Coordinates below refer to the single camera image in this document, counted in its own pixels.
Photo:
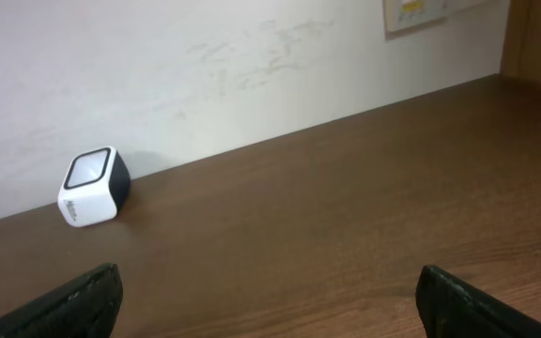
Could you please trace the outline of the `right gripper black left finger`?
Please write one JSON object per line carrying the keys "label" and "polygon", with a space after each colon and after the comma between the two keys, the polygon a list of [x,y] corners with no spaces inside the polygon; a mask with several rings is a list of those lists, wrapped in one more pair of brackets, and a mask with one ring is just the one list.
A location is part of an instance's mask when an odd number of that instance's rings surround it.
{"label": "right gripper black left finger", "polygon": [[0,338],[108,338],[123,301],[117,265],[102,264],[0,317]]}

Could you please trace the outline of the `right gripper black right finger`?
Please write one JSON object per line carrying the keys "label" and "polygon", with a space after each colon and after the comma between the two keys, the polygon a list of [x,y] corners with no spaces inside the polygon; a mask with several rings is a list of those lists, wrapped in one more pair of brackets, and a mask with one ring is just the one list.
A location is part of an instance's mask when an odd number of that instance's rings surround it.
{"label": "right gripper black right finger", "polygon": [[541,322],[437,266],[422,268],[415,303],[427,338],[541,338]]}

